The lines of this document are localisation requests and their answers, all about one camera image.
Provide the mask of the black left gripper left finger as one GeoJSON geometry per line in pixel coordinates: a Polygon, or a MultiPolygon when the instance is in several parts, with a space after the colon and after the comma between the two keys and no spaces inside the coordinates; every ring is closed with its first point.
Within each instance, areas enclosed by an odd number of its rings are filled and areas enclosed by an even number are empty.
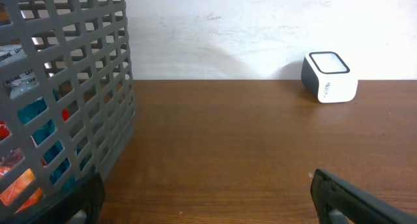
{"type": "Polygon", "coordinates": [[[89,173],[67,188],[50,195],[9,217],[10,223],[67,223],[79,211],[85,223],[96,223],[105,199],[100,173],[89,173]]]}

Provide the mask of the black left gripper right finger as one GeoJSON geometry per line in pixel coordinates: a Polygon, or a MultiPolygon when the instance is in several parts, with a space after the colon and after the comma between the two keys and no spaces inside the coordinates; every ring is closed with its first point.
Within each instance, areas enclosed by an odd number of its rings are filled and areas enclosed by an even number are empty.
{"type": "Polygon", "coordinates": [[[397,209],[325,169],[316,169],[310,187],[320,224],[416,223],[416,216],[397,209]]]}

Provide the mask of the red skittles candy bag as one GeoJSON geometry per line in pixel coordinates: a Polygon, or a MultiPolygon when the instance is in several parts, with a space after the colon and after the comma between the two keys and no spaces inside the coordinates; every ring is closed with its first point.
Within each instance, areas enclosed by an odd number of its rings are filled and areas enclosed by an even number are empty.
{"type": "MultiPolygon", "coordinates": [[[[19,148],[12,149],[1,157],[1,176],[8,173],[23,158],[19,148]]],[[[32,170],[27,169],[11,185],[1,193],[1,202],[8,206],[18,195],[35,179],[32,170]]],[[[38,188],[17,210],[17,212],[37,203],[43,197],[42,190],[38,188]]]]}

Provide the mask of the blue mouthwash bottle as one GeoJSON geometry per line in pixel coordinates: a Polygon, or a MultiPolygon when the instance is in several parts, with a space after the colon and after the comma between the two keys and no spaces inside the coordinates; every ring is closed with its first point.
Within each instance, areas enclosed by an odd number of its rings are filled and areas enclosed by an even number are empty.
{"type": "MultiPolygon", "coordinates": [[[[36,99],[34,102],[26,105],[23,109],[18,111],[18,117],[22,124],[27,124],[29,121],[37,117],[43,111],[47,110],[47,104],[43,97],[36,99]]],[[[55,131],[55,124],[52,120],[49,120],[45,125],[37,129],[33,134],[32,138],[36,145],[41,144],[45,139],[47,139],[55,131]]],[[[54,145],[52,145],[41,158],[43,165],[48,165],[50,162],[55,159],[59,153],[64,149],[64,146],[58,140],[54,145]]],[[[62,177],[64,172],[70,167],[69,159],[64,159],[58,167],[51,173],[50,182],[55,184],[58,179],[62,177]]]]}

